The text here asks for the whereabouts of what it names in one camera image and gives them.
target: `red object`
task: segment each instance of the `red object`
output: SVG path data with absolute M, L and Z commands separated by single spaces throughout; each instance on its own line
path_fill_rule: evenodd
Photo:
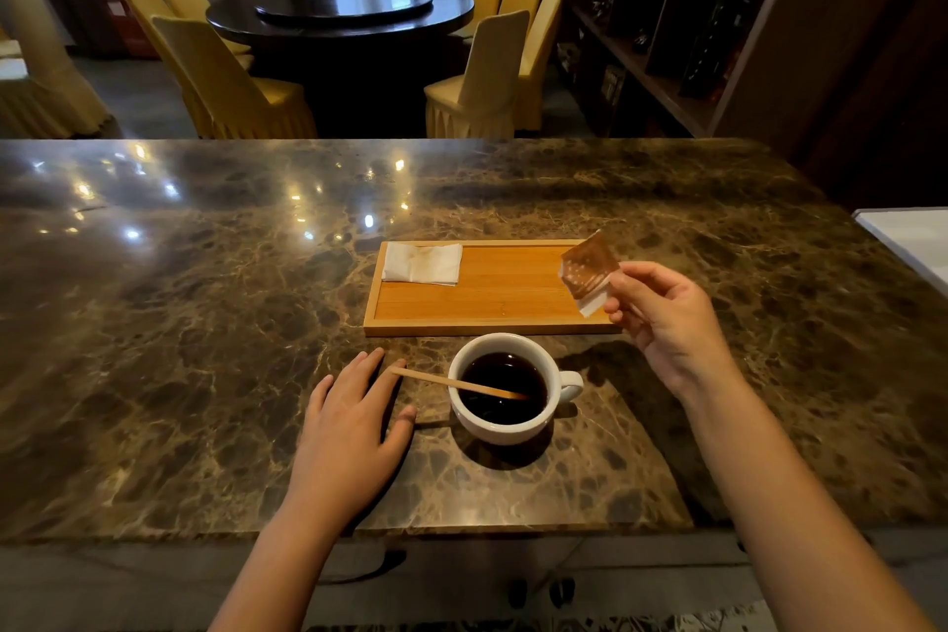
M 133 58 L 158 58 L 158 53 L 149 42 L 145 31 L 138 25 L 135 15 L 124 0 L 108 0 L 109 15 Z

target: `black coffee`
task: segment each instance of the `black coffee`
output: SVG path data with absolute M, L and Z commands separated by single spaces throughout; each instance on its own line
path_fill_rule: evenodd
M 516 425 L 533 420 L 546 407 L 546 383 L 529 362 L 509 352 L 491 352 L 468 364 L 461 374 L 466 383 L 518 392 L 529 399 L 495 398 L 479 392 L 458 390 L 461 402 L 481 420 L 499 425 Z

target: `hand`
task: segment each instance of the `hand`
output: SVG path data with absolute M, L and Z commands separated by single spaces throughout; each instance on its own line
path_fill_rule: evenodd
M 675 397 L 693 402 L 742 379 L 704 290 L 658 263 L 624 262 L 621 268 L 609 279 L 603 310 L 632 336 Z
M 294 516 L 316 518 L 341 533 L 397 470 L 411 442 L 415 408 L 403 409 L 379 442 L 398 377 L 386 371 L 368 392 L 366 387 L 384 355 L 382 348 L 360 352 L 335 383 L 326 375 L 313 390 L 282 505 Z

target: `cup rim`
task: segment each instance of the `cup rim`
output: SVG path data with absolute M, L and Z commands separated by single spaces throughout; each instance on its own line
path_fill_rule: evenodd
M 496 340 L 499 338 L 503 339 L 515 339 L 518 341 L 524 341 L 527 343 L 528 347 L 539 352 L 539 356 L 544 359 L 551 369 L 555 371 L 555 374 L 559 375 L 559 368 L 556 366 L 556 362 L 553 359 L 553 355 L 549 352 L 543 350 L 543 347 L 539 343 L 534 342 L 530 338 L 524 337 L 523 335 L 517 335 L 513 332 L 489 332 L 486 335 L 479 335 L 473 340 L 469 340 L 459 351 L 454 354 L 454 357 L 451 358 L 451 365 L 448 369 L 448 376 L 455 377 L 461 373 L 460 370 L 455 370 L 454 366 L 459 358 L 469 349 L 476 347 L 477 344 L 481 343 L 485 339 Z M 559 404 L 559 393 L 562 389 L 562 384 L 558 387 L 554 387 L 553 390 L 547 389 L 546 391 L 546 406 L 540 411 L 539 415 L 530 418 L 523 423 L 516 423 L 512 425 L 502 425 L 498 423 L 491 423 L 484 418 L 479 418 L 470 409 L 461 402 L 461 395 L 458 394 L 457 387 L 449 386 L 447 388 L 448 395 L 451 398 L 451 404 L 454 405 L 455 411 L 458 409 L 463 410 L 468 415 L 468 421 L 472 424 L 477 425 L 480 429 L 489 430 L 490 432 L 496 432 L 501 434 L 515 435 L 521 432 L 527 432 L 533 430 L 539 425 L 543 425 L 549 422 L 550 418 L 553 416 L 553 412 L 556 410 L 556 406 Z

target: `shelf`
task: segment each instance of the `shelf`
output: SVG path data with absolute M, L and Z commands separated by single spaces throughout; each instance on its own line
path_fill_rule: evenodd
M 696 138 L 706 137 L 715 104 L 707 100 L 687 98 L 678 94 L 681 81 L 646 73 L 646 56 L 634 52 L 632 43 L 625 39 L 614 39 L 595 23 L 579 6 L 571 3 L 571 8 L 579 21 L 590 33 L 596 36 L 607 49 L 619 59 L 619 62 L 635 76 L 636 80 Z

